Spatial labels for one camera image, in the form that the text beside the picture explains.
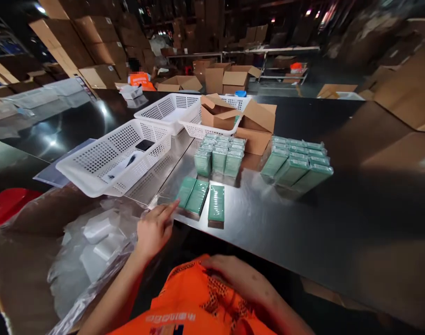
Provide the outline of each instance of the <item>orange object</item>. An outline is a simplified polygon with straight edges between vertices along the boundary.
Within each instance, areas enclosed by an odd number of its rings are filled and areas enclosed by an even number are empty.
[[[147,312],[113,335],[273,335],[251,305],[221,280],[205,273],[204,255],[174,268]]]
[[[156,91],[155,87],[149,80],[149,75],[146,72],[136,72],[130,74],[130,85],[139,86],[140,84],[143,87],[143,91]]]

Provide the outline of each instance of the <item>stack of green boxes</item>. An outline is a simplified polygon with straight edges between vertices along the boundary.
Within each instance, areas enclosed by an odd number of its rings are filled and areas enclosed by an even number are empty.
[[[333,174],[324,143],[273,136],[262,158],[261,174],[275,184],[308,192]]]
[[[237,177],[244,157],[245,139],[206,134],[194,156],[197,173],[208,177],[213,171]]]

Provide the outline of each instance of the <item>cardboard flap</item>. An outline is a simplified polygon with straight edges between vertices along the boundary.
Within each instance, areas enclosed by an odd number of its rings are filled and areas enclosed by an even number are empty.
[[[269,109],[259,105],[255,100],[251,99],[244,110],[244,116],[256,122],[266,131],[274,132],[274,123],[276,115],[272,112],[272,107]]]

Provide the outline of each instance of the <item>open cardboard box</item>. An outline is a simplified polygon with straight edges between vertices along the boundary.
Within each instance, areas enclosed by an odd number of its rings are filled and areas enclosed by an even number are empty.
[[[234,94],[236,91],[245,91],[248,87],[250,75],[259,78],[261,71],[251,65],[233,65],[223,75],[223,94]]]
[[[234,128],[234,119],[241,112],[223,101],[218,94],[201,96],[202,125],[231,130]]]
[[[236,132],[236,137],[247,139],[245,152],[262,156],[274,132],[276,107],[250,100]]]
[[[202,84],[196,76],[174,76],[158,85],[159,92],[178,92],[181,89],[200,91]]]

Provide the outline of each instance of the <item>table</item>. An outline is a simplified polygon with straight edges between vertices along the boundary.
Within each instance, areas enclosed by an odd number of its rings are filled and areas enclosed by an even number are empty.
[[[18,131],[19,137],[0,142],[42,162],[54,161],[86,139],[98,138],[133,118],[136,110],[126,108],[118,92],[103,91],[104,101],[64,111]],[[152,102],[166,94],[147,92],[146,96]],[[276,135],[307,141],[323,139],[342,147],[355,146],[347,140],[349,134],[341,131],[344,125],[357,122],[360,113],[380,108],[374,102],[350,100],[255,99],[278,105]],[[50,135],[55,136],[56,145],[42,143]],[[152,206],[169,201],[181,178],[193,175],[191,156],[198,141],[179,136],[173,139],[174,144],[178,141],[178,148],[168,158],[166,170],[154,179],[162,186],[157,191],[152,186],[149,192],[159,196],[143,197],[141,203],[149,201]],[[359,140],[364,146],[371,145],[365,138]],[[180,155],[185,147],[186,152]],[[223,228],[208,226],[203,217],[207,206],[199,220],[181,215],[176,218],[375,310],[424,328],[425,174],[398,173],[392,167],[365,169],[347,164],[354,156],[335,149],[329,155],[335,175],[297,199],[263,180],[257,172],[258,158],[247,155],[237,185],[215,177],[211,182],[226,188]],[[23,176],[4,174],[7,180],[14,177]],[[139,199],[140,189],[135,185],[127,196]]]

